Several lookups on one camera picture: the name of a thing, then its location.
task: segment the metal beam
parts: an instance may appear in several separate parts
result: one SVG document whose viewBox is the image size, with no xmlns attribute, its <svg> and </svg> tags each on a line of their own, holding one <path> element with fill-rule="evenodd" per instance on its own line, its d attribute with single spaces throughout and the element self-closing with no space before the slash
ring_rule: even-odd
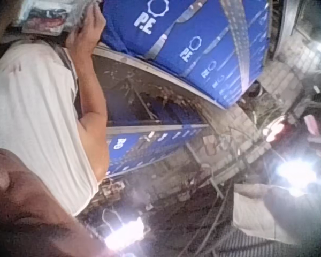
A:
<svg viewBox="0 0 321 257">
<path fill-rule="evenodd" d="M 94 55 L 98 55 L 98 56 L 102 56 L 102 57 L 106 57 L 108 59 L 114 60 L 114 61 L 118 61 L 121 63 L 125 63 L 127 65 L 130 65 L 132 67 L 138 68 L 140 70 L 149 72 L 153 75 L 156 75 L 162 79 L 165 79 L 171 83 L 174 83 L 175 85 L 184 88 L 188 91 L 190 91 L 191 93 L 207 100 L 208 102 L 214 104 L 215 106 L 225 110 L 225 108 L 220 105 L 219 103 L 217 103 L 214 99 L 208 97 L 207 95 L 203 94 L 202 92 L 200 92 L 199 90 L 197 90 L 196 88 L 194 88 L 193 86 L 183 82 L 182 80 L 176 78 L 175 76 L 147 63 L 144 62 L 140 59 L 134 58 L 130 55 L 127 54 L 123 54 L 121 52 L 116 52 L 113 51 L 107 47 L 105 47 L 104 44 L 99 43 L 99 45 L 94 49 Z"/>
<path fill-rule="evenodd" d="M 273 58 L 280 53 L 281 48 L 293 32 L 299 5 L 300 0 L 284 0 L 283 2 L 282 21 L 277 45 L 273 53 Z"/>
<path fill-rule="evenodd" d="M 124 127 L 107 127 L 107 135 L 119 135 L 124 133 L 143 133 L 151 131 L 168 131 L 168 130 L 182 130 L 182 129 L 201 129 L 208 127 L 207 124 L 193 124 L 188 125 L 150 125 L 150 126 L 124 126 Z"/>
</svg>

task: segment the white logo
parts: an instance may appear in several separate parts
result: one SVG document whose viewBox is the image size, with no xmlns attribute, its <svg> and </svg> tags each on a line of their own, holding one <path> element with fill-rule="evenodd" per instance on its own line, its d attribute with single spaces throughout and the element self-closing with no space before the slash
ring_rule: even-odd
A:
<svg viewBox="0 0 321 257">
<path fill-rule="evenodd" d="M 190 41 L 189 43 L 189 48 L 192 50 L 192 51 L 196 51 L 198 48 L 200 48 L 201 46 L 201 43 L 202 43 L 202 39 L 199 37 L 199 36 L 195 36 L 192 38 L 192 40 Z"/>
<path fill-rule="evenodd" d="M 205 79 L 209 75 L 209 73 L 215 69 L 216 64 L 216 61 L 211 61 L 208 65 L 208 68 L 201 73 L 201 76 Z"/>
<path fill-rule="evenodd" d="M 200 48 L 202 39 L 199 36 L 195 36 L 191 39 L 189 47 L 186 47 L 181 53 L 180 57 L 187 63 L 189 57 L 193 55 L 193 52 Z"/>
<path fill-rule="evenodd" d="M 161 16 L 161 17 L 164 16 L 164 14 L 169 10 L 169 0 L 162 0 L 165 3 L 166 6 L 165 6 L 164 11 L 161 12 L 161 13 L 152 12 L 151 4 L 152 4 L 153 1 L 157 1 L 157 0 L 150 0 L 148 2 L 148 13 L 152 14 L 155 18 L 158 17 L 158 16 Z"/>
<path fill-rule="evenodd" d="M 223 80 L 224 80 L 225 76 L 221 75 L 217 80 L 215 80 L 214 84 L 213 84 L 213 88 L 215 89 Z"/>
<path fill-rule="evenodd" d="M 162 142 L 166 138 L 168 133 L 164 133 L 160 138 L 157 139 L 157 142 Z"/>
<path fill-rule="evenodd" d="M 151 9 L 151 5 L 153 1 L 163 1 L 165 3 L 165 9 L 161 13 L 154 13 Z M 148 2 L 148 13 L 151 14 L 153 17 L 162 17 L 169 11 L 169 0 L 150 0 Z M 141 31 L 151 35 L 152 31 L 151 28 L 156 23 L 156 20 L 150 15 L 148 15 L 146 12 L 142 12 L 138 18 L 134 22 L 134 26 L 139 28 Z"/>
<path fill-rule="evenodd" d="M 126 142 L 126 138 L 120 138 L 120 139 L 118 139 L 118 142 L 117 142 L 117 144 L 115 145 L 115 146 L 113 146 L 113 149 L 114 150 L 118 150 L 118 149 L 120 149 L 121 147 L 123 147 L 123 145 L 124 145 L 124 143 Z"/>
</svg>

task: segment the blue tarp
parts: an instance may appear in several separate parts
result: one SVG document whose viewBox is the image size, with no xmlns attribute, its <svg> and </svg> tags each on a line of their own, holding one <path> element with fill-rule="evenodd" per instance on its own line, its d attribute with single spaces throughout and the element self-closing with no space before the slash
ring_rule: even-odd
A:
<svg viewBox="0 0 321 257">
<path fill-rule="evenodd" d="M 242 3 L 245 15 L 235 18 L 245 17 L 248 25 L 251 84 L 263 70 L 269 9 L 267 0 Z M 156 46 L 155 58 L 148 60 L 153 65 L 225 108 L 241 97 L 240 59 L 219 0 L 106 0 L 103 10 L 107 26 L 102 41 L 112 49 L 149 58 L 149 51 Z"/>
</svg>

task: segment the wire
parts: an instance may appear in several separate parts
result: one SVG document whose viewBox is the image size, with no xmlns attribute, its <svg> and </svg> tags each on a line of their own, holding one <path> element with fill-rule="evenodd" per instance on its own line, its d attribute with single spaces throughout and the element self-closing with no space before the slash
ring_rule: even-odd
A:
<svg viewBox="0 0 321 257">
<path fill-rule="evenodd" d="M 181 257 L 182 254 L 188 250 L 188 247 L 191 245 L 191 243 L 194 241 L 194 239 L 197 237 L 198 233 L 200 233 L 200 230 L 202 229 L 202 227 L 204 226 L 205 222 L 207 221 L 207 218 L 209 217 L 209 215 L 211 214 L 211 212 L 213 211 L 215 204 L 217 203 L 218 198 L 215 198 L 214 203 L 212 204 L 212 207 L 210 208 L 209 212 L 207 213 L 207 215 L 205 216 L 205 218 L 203 219 L 203 221 L 201 222 L 200 227 L 196 230 L 196 233 L 194 234 L 194 236 L 191 238 L 191 240 L 187 243 L 187 245 L 182 249 L 182 251 L 177 255 L 177 257 Z"/>
<path fill-rule="evenodd" d="M 112 225 L 105 219 L 106 210 L 115 214 L 116 217 L 118 218 L 118 220 L 121 222 L 121 224 L 123 224 L 123 220 L 121 219 L 120 215 L 115 210 L 110 210 L 110 209 L 106 209 L 106 208 L 103 209 L 101 219 L 110 228 L 111 232 L 114 232 L 114 228 L 112 227 Z"/>
<path fill-rule="evenodd" d="M 215 220 L 214 220 L 214 222 L 212 224 L 212 227 L 210 228 L 210 230 L 208 231 L 207 235 L 203 239 L 201 245 L 196 250 L 195 256 L 197 256 L 200 253 L 200 251 L 205 247 L 210 235 L 212 234 L 213 230 L 215 229 L 216 225 L 218 224 L 219 218 L 221 217 L 221 214 L 223 213 L 223 211 L 225 209 L 227 198 L 228 198 L 228 193 L 230 192 L 232 184 L 233 184 L 233 182 L 231 181 L 229 186 L 228 186 L 227 192 L 226 192 L 226 197 L 225 197 L 225 199 L 224 199 L 224 201 L 223 201 L 223 203 L 222 203 L 222 205 L 221 205 L 221 207 L 219 209 L 218 215 L 216 215 L 216 218 L 215 218 Z"/>
</svg>

